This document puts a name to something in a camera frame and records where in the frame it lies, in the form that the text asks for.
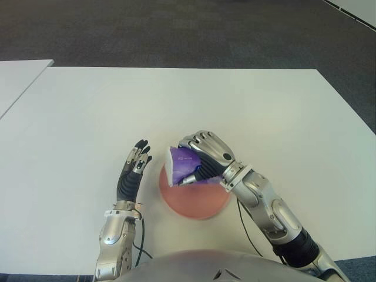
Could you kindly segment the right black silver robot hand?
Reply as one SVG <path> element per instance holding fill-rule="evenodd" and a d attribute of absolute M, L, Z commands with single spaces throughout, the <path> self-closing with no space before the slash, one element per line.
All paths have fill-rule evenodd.
<path fill-rule="evenodd" d="M 192 150 L 200 159 L 198 168 L 182 178 L 178 185 L 221 176 L 236 159 L 232 150 L 218 136 L 206 130 L 184 137 L 178 146 Z"/>

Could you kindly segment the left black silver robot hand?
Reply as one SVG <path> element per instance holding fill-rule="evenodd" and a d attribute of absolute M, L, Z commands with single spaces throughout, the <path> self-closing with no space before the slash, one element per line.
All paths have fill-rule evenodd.
<path fill-rule="evenodd" d="M 149 150 L 148 141 L 141 139 L 129 152 L 117 183 L 117 201 L 136 202 L 144 169 L 152 160 Z"/>

